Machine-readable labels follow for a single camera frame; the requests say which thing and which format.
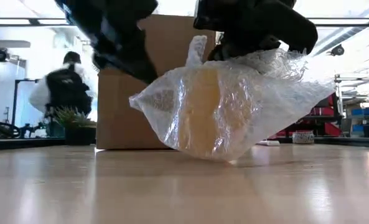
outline person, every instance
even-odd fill
[[[86,74],[80,55],[68,52],[63,66],[39,80],[31,93],[29,103],[45,117],[52,118],[50,126],[53,127],[49,130],[52,137],[63,137],[63,127],[53,121],[56,108],[75,108],[79,113],[90,113],[94,94],[85,82]]]

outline security camera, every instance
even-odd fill
[[[332,56],[341,56],[345,53],[345,49],[342,47],[342,44],[334,47],[328,54]]]
[[[7,52],[7,48],[0,48],[0,62],[8,62],[10,60],[10,54]]]

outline plastic bag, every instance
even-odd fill
[[[301,54],[276,49],[202,64],[205,44],[194,37],[185,67],[130,98],[165,145],[192,156],[235,160],[335,91]]]

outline ceiling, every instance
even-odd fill
[[[197,0],[159,0],[158,14],[192,16]],[[306,17],[369,17],[369,0],[297,0],[295,10]],[[63,12],[54,0],[0,0],[0,17],[51,17],[63,18]],[[56,33],[85,36],[76,28],[1,28],[0,40],[27,40],[32,46],[47,47]],[[342,77],[369,77],[369,28],[319,27],[319,41],[312,55],[326,54],[333,47],[342,44],[345,54],[332,57],[335,72]],[[18,50],[17,54],[28,54]],[[343,82],[348,94],[369,89],[369,83]]]

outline wooden table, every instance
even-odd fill
[[[232,164],[176,151],[0,151],[0,224],[369,223],[369,148],[254,147]]]

